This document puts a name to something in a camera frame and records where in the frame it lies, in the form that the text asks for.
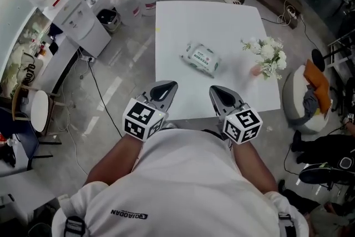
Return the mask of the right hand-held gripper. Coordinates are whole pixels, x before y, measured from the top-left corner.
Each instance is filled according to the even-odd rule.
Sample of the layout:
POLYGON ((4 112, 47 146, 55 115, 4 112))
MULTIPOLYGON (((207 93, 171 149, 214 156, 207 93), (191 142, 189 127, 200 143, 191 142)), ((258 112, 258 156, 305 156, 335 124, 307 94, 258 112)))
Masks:
POLYGON ((225 115, 217 125, 222 137, 235 144, 255 139, 263 125, 257 111, 244 103, 240 95, 226 87, 212 85, 209 89, 212 106, 217 115, 225 115))

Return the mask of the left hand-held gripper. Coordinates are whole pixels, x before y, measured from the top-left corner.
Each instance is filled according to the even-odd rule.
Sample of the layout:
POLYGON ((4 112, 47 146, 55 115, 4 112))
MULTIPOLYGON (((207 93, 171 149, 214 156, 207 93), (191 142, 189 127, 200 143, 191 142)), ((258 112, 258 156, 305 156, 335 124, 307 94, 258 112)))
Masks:
POLYGON ((166 120, 166 111, 170 108, 177 90, 176 81, 160 80, 151 83, 147 92, 131 98, 123 113, 125 134, 142 142, 156 134, 166 120))

